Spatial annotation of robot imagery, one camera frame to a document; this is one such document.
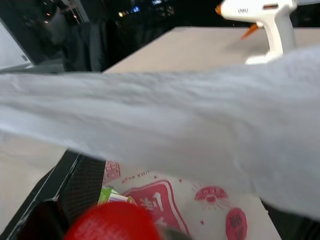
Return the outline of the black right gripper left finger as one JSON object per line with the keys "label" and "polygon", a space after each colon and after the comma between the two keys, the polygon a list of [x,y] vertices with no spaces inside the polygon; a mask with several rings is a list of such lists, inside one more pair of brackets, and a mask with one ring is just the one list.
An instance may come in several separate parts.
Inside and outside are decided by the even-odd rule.
{"label": "black right gripper left finger", "polygon": [[64,240],[77,218],[97,205],[105,165],[67,150],[26,197],[0,240]]}

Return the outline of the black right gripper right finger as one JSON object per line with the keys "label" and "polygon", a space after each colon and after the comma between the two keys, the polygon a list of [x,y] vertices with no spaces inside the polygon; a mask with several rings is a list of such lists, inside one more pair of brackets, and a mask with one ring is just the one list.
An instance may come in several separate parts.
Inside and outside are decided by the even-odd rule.
{"label": "black right gripper right finger", "polygon": [[320,220],[275,209],[264,201],[262,205],[282,240],[320,240]]}

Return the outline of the plain white plastic bag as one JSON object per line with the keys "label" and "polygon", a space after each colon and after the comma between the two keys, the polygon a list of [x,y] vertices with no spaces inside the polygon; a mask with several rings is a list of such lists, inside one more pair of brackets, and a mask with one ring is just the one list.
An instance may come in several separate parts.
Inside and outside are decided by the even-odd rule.
{"label": "plain white plastic bag", "polygon": [[320,221],[320,45],[198,72],[0,74],[0,130]]}

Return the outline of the white plastic bag red print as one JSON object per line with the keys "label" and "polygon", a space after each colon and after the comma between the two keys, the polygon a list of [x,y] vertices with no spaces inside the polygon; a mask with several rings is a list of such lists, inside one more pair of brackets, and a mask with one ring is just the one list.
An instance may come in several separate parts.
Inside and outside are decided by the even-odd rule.
{"label": "white plastic bag red print", "polygon": [[281,240],[262,202],[250,194],[109,160],[102,185],[193,240]]}

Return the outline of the small green carton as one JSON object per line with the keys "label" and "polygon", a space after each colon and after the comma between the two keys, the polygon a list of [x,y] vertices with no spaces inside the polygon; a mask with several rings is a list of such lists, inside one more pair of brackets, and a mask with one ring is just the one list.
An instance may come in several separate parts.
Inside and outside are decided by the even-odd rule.
{"label": "small green carton", "polygon": [[112,187],[102,188],[97,204],[113,203],[113,202],[125,202],[133,205],[137,205],[135,200],[131,196],[124,196],[116,192]]}

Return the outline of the red round lid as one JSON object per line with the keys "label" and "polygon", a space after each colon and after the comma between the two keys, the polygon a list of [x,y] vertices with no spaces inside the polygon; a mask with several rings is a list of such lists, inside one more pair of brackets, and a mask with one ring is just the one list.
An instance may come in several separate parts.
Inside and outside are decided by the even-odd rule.
{"label": "red round lid", "polygon": [[63,240],[166,240],[166,237],[147,210],[118,201],[86,211]]}

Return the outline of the white board panel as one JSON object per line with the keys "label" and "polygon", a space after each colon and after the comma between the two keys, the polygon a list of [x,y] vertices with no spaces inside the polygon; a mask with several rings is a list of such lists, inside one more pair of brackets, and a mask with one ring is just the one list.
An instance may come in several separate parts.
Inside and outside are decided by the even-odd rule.
{"label": "white board panel", "polygon": [[0,20],[0,72],[32,66],[30,59]]}

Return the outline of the white hot glue gun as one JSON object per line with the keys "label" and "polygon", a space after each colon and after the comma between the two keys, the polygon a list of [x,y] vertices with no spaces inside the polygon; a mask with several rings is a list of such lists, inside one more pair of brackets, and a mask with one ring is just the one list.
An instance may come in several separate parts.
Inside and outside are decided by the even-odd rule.
{"label": "white hot glue gun", "polygon": [[223,0],[215,11],[226,20],[253,23],[242,39],[264,28],[269,51],[245,61],[247,65],[257,65],[278,59],[296,48],[290,14],[297,6],[296,0]]}

